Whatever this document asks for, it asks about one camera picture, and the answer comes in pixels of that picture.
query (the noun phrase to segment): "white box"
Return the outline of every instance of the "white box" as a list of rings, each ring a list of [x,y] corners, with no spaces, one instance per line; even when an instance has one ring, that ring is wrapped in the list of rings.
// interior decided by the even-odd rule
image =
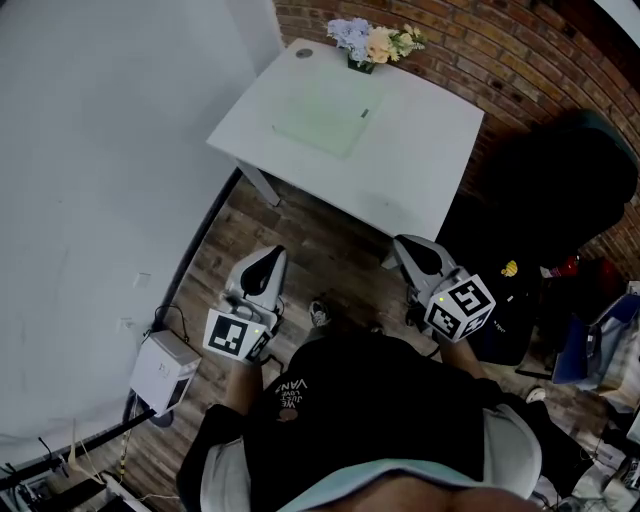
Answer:
[[[182,402],[200,361],[171,331],[155,332],[140,348],[131,389],[162,416]]]

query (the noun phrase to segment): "wall outlet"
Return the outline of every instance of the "wall outlet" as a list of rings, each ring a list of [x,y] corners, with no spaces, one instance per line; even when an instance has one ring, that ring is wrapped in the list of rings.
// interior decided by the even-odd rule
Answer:
[[[145,274],[143,272],[139,272],[136,275],[136,278],[133,280],[134,288],[146,288],[149,286],[149,281],[151,281],[151,274]]]
[[[131,317],[125,316],[118,318],[118,321],[116,322],[116,334],[120,334],[125,329],[131,330],[135,325],[136,324]]]

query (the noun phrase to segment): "white table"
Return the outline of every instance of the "white table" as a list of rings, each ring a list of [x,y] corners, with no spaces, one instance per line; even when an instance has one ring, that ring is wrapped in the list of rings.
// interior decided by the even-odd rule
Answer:
[[[313,55],[296,57],[300,49]],[[384,98],[346,158],[277,133],[274,119],[296,84],[318,67],[321,80],[349,80],[341,50],[296,40],[244,93],[208,143],[237,166],[272,204],[279,198],[259,169],[395,236],[434,240],[473,148],[483,112],[400,69],[378,66]]]

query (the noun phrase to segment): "table leg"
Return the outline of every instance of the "table leg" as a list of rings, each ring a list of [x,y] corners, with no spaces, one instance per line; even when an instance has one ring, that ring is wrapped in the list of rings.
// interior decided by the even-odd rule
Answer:
[[[278,197],[278,194],[276,194],[275,190],[271,188],[271,185],[269,185],[269,182],[264,177],[260,169],[238,159],[236,159],[236,165],[267,201],[269,201],[273,206],[278,206],[280,198]]]

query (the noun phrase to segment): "flower vase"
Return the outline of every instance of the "flower vase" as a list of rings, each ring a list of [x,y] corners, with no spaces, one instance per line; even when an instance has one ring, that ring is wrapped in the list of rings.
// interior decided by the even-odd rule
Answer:
[[[347,55],[347,65],[349,66],[349,69],[354,69],[355,71],[360,71],[360,73],[365,73],[367,75],[370,75],[371,73],[373,73],[373,68],[376,67],[375,62],[362,62],[358,66],[358,61],[353,60],[348,55]]]

